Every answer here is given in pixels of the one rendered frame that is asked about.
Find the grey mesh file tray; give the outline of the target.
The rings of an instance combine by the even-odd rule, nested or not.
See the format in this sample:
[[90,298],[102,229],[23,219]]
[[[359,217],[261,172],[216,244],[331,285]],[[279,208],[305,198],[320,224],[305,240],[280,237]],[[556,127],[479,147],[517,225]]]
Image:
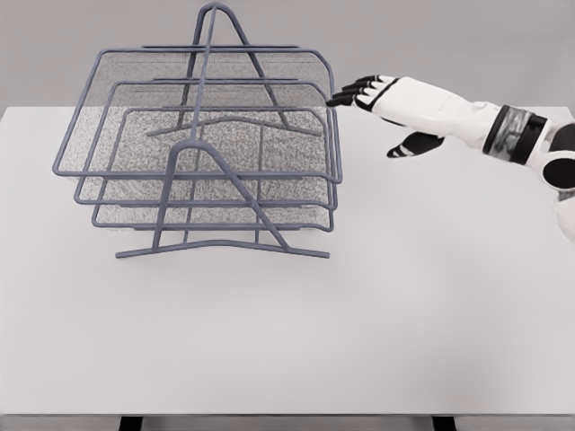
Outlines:
[[142,189],[342,180],[332,70],[296,46],[105,49],[53,172]]
[[95,205],[332,207],[337,131],[307,80],[123,80],[87,98],[60,168]]
[[[199,114],[205,123],[202,141],[214,146],[239,172],[326,173],[321,108],[251,110],[210,109]],[[154,230],[170,149],[190,137],[193,112],[176,109],[129,108],[111,113],[91,163],[105,177],[95,180],[84,197],[97,203],[95,221],[113,228]],[[179,172],[217,172],[204,153],[183,151]],[[246,188],[262,202],[269,219],[283,230],[330,230],[335,204],[327,180],[246,180]],[[227,180],[176,180],[167,210],[167,224],[253,224],[255,213],[238,202]]]

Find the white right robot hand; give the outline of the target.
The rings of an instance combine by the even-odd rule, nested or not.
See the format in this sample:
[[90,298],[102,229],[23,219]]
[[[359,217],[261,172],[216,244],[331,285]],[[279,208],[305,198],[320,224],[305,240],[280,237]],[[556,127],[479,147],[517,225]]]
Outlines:
[[389,158],[413,157],[440,147],[472,103],[448,90],[410,77],[369,75],[345,85],[326,105],[356,107],[413,132],[390,149]]

